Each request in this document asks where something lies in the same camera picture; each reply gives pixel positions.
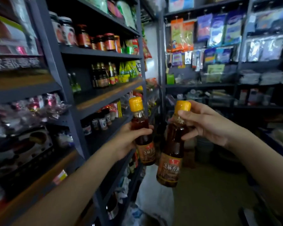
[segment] store aisle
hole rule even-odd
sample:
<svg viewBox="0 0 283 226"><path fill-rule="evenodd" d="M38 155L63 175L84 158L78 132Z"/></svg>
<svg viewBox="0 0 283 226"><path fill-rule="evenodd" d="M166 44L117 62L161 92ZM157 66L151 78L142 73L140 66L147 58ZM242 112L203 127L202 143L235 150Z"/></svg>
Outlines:
<svg viewBox="0 0 283 226"><path fill-rule="evenodd" d="M257 202L245 174L227 173L211 165L183 168L174 200L173 226L241 225L238 209Z"/></svg>

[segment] white plastic bag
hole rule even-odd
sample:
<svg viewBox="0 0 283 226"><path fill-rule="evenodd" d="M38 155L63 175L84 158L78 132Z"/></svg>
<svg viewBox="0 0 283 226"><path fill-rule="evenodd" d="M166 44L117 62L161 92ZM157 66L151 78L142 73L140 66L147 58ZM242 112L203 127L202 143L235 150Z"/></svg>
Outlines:
<svg viewBox="0 0 283 226"><path fill-rule="evenodd" d="M172 226L174 220L174 197L172 188L156 180L158 166L147 166L137 193L136 204L149 216L157 219L161 226Z"/></svg>

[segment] orange package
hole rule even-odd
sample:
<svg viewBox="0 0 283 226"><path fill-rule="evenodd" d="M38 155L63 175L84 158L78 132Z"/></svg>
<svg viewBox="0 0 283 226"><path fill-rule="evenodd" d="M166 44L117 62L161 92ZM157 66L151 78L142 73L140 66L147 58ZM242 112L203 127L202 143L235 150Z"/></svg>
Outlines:
<svg viewBox="0 0 283 226"><path fill-rule="evenodd" d="M183 18L171 21L172 52L183 50Z"/></svg>
<svg viewBox="0 0 283 226"><path fill-rule="evenodd" d="M193 33L194 33L194 22L186 22L183 24L184 31L184 44L183 44L183 52L194 50L193 43Z"/></svg>

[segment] grey shelving unit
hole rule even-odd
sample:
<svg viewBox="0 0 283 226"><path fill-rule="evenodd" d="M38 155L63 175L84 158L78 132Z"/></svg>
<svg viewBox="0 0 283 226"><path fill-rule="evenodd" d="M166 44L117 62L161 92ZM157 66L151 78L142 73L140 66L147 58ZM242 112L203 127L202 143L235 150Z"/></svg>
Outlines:
<svg viewBox="0 0 283 226"><path fill-rule="evenodd" d="M201 0L195 0L195 5L200 2ZM207 10L207 13L219 13L222 7L225 7L224 12L229 12L231 10L237 9L240 4L241 9L246 10L246 22L249 21L249 17L253 12L254 5L258 5L260 3L269 3L270 1L281 2L283 0L225 0L220 1L217 3L210 3L210 4L200 4L196 5L195 8L185 9L182 11L176 11L168 13L167 9L161 11L159 13L159 62L160 62L160 72L162 73L162 81L161 81L161 89L162 89L162 107L163 107L163 115L166 114L166 108L164 98L166 94L182 94L186 93L191 89L231 89L233 98L237 98L239 96L239 89L242 89L239 85L239 76L238 71L245 70L245 69L271 69L277 68L282 62L283 59L280 60L272 60L270 62L256 62L256 63L243 63L242 62L242 52L239 54L239 59L237 63L230 63L226 65L225 72L233 74L232 83L204 83L204 84L193 84L193 85L182 85L182 84L174 84L174 85L167 85L166 84L166 63L169 62L169 55L166 53L166 47L170 41L170 24L171 20L178 18L183 18L184 20L188 19L188 15L190 19L194 19L198 16L204 14L204 10ZM241 48L244 47L246 42L247 32L246 30L242 30L242 42ZM194 47L201 47L203 48L204 44L195 43ZM193 71L192 68L186 67L185 69L177 69L177 68L170 68L169 73L174 73L176 77L179 73L184 75L184 78L196 78L197 72ZM241 111L242 109L265 109L265 110L283 110L283 106L234 106L234 100L231 103L230 107L224 107L229 113L233 114L234 112Z"/></svg>
<svg viewBox="0 0 283 226"><path fill-rule="evenodd" d="M36 33L40 39L44 55L48 64L49 71L55 82L44 83L11 90L0 91L0 103L7 103L21 100L28 97L41 95L48 92L59 92L61 98L71 104L69 111L62 115L59 120L52 121L52 124L67 126L72 133L75 148L84 160L87 160L104 143L109 141L121 128L132 119L132 113L129 111L122 118L113 121L112 125L105 132L93 133L84 136L81 127L81 120L101 107L113 102L121 96L127 94L138 86L143 86L143 102L147 115L147 100L152 93L147 93L145 81L145 65L143 56L142 42L142 23L141 8L146 10L152 22L155 21L155 14L147 4L146 0L125 0L130 6L135 6L137 16L137 30L130 28L117 18L104 13L85 0L26 0L28 11L32 18ZM67 47L59 45L50 19L49 11L56 12L59 16L72 18L73 22L86 24L94 35L101 35L107 32L119 35L121 39L137 38L139 42L140 55L120 54L111 51L97 51L79 47ZM140 60L142 77L131 79L128 83L120 83L106 89L93 89L89 76L90 63L95 62L125 62L129 60ZM69 71L75 71L78 82L81 84L82 93L73 95L69 84ZM157 87L153 93L160 91ZM142 164L136 168L132 181L129 184L129 193L127 200L120 206L118 216L110 221L106 212L106 204L115 190L119 180L132 158L135 149L133 149L124 159L118 161L108 172L100 187L93 196L95 211L92 217L87 221L92 225L98 217L101 225L121 225L129 206L132 194L134 193L136 183L140 179Z"/></svg>

